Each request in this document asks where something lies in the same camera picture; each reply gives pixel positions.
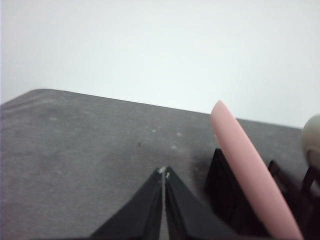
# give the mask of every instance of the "white paint speck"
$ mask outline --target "white paint speck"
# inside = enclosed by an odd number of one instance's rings
[[[160,169],[158,169],[158,173],[162,174],[166,169],[167,167],[163,166]]]

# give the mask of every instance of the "black holder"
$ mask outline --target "black holder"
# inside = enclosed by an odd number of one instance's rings
[[[320,172],[310,167],[302,188],[271,161],[268,167],[278,184],[306,240],[320,239],[320,199],[311,191],[314,181],[320,183]],[[239,186],[222,151],[216,149],[205,182],[214,213],[240,235],[269,237]]]
[[[238,235],[195,198],[171,167],[156,169],[132,199],[91,236],[65,240],[159,239],[163,183],[170,239],[267,240]]]

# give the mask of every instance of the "pink plastic piece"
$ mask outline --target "pink plastic piece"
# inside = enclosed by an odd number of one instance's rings
[[[259,153],[222,101],[211,112],[221,150],[257,217],[277,239],[303,240],[298,224]]]

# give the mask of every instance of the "gray tabletop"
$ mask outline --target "gray tabletop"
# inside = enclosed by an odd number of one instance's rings
[[[266,163],[303,179],[300,129],[239,122]],[[162,166],[208,205],[203,185],[218,147],[208,114],[30,91],[1,106],[1,239],[86,237]]]

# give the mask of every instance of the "gray round object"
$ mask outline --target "gray round object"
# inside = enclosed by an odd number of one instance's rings
[[[308,164],[320,170],[320,114],[311,117],[304,125],[302,148]]]

